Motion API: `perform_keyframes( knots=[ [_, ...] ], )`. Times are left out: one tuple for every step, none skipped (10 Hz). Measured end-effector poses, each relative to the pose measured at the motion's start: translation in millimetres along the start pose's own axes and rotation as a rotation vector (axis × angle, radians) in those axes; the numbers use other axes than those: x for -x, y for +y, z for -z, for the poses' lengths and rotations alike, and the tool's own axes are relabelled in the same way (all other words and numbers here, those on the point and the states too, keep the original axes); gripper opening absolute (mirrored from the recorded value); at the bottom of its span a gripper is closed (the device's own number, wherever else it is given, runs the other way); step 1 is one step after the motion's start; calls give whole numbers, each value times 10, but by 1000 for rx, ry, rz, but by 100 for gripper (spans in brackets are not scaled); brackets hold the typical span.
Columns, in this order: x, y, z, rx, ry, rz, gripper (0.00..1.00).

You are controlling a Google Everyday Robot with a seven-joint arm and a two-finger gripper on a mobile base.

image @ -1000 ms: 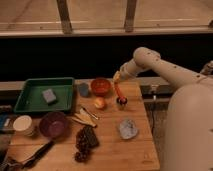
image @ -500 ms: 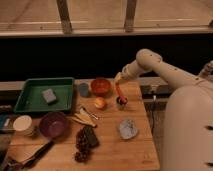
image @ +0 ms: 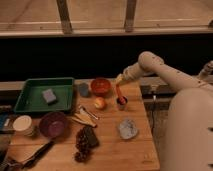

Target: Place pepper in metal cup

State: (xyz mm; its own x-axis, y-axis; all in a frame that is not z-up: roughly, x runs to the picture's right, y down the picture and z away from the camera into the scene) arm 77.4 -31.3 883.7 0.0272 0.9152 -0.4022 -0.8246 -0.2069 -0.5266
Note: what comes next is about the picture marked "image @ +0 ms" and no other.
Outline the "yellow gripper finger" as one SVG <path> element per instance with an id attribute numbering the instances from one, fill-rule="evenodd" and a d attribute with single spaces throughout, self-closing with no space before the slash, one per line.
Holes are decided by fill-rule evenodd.
<path id="1" fill-rule="evenodd" d="M 116 78 L 115 78 L 115 84 L 116 85 L 121 85 L 124 82 L 124 76 L 122 74 L 119 74 Z"/>

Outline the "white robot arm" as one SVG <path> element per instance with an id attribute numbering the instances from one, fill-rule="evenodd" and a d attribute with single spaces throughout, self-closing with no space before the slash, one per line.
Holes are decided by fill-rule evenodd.
<path id="1" fill-rule="evenodd" d="M 119 73 L 116 83 L 151 74 L 176 92 L 168 109 L 161 171 L 213 171 L 213 85 L 168 66 L 150 51 Z"/>

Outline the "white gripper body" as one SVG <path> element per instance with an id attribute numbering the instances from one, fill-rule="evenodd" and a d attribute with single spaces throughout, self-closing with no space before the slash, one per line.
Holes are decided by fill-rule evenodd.
<path id="1" fill-rule="evenodd" d="M 138 63 L 128 66 L 123 71 L 123 80 L 125 82 L 135 81 L 142 75 L 142 70 Z"/>

